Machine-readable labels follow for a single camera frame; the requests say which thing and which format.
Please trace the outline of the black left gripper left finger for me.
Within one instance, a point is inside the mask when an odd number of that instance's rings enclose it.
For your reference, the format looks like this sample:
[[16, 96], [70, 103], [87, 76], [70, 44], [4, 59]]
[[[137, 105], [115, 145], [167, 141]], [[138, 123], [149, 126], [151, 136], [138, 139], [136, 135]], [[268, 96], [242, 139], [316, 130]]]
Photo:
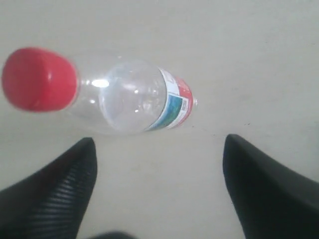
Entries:
[[97, 178], [92, 138], [0, 192], [2, 239], [75, 239]]

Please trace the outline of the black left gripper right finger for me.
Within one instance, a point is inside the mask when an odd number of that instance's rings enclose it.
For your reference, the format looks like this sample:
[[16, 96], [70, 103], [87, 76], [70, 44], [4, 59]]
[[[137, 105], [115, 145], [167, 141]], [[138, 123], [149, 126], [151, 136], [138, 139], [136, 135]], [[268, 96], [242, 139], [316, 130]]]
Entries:
[[237, 134], [226, 137], [223, 175], [247, 239], [317, 239], [319, 184]]

